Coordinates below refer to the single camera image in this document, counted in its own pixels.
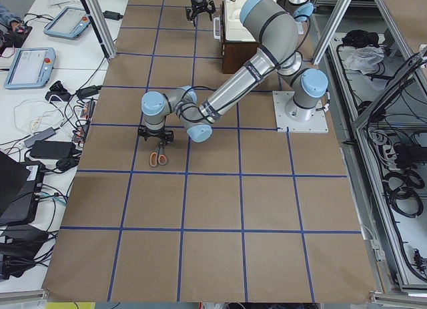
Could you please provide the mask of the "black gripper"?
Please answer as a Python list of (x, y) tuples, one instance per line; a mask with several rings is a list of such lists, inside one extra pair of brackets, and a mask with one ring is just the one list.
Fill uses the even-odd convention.
[(165, 143), (173, 142), (173, 131), (165, 129), (165, 122), (162, 121), (158, 124), (149, 124), (144, 122), (139, 125), (137, 134), (147, 141), (150, 137), (157, 137), (160, 139), (158, 143), (158, 149), (164, 149)]
[(198, 13), (206, 12), (209, 14), (209, 20), (212, 21), (214, 14), (214, 1), (213, 0), (190, 0), (191, 7), (185, 8), (185, 15), (189, 22), (195, 25)]

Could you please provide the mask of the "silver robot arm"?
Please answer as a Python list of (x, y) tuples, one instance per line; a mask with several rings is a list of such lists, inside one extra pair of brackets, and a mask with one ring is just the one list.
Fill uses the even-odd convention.
[(143, 123), (138, 127), (139, 136), (157, 137), (162, 144), (172, 142), (173, 132), (165, 129), (165, 121), (174, 113), (188, 136), (194, 142), (203, 142), (211, 136), (212, 125), (273, 72), (294, 91), (285, 105), (286, 115), (297, 122), (310, 119), (326, 94), (328, 78), (302, 61), (297, 50), (296, 20), (274, 0), (246, 0), (240, 22), (259, 44), (255, 55), (201, 104), (190, 86), (167, 93), (145, 93), (141, 99)]
[[(216, 12), (216, 6), (213, 0), (190, 0), (191, 6), (185, 8), (185, 14), (188, 21), (195, 25), (197, 16), (201, 13), (207, 13), (209, 19)], [(277, 0), (277, 4), (287, 11), (296, 21), (307, 21), (314, 11), (312, 0)]]

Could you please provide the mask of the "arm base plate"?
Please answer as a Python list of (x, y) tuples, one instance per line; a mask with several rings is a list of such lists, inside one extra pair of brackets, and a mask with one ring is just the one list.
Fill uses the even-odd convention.
[(276, 129), (281, 133), (328, 133), (326, 113), (318, 100), (316, 107), (302, 109), (294, 102), (293, 91), (273, 91)]

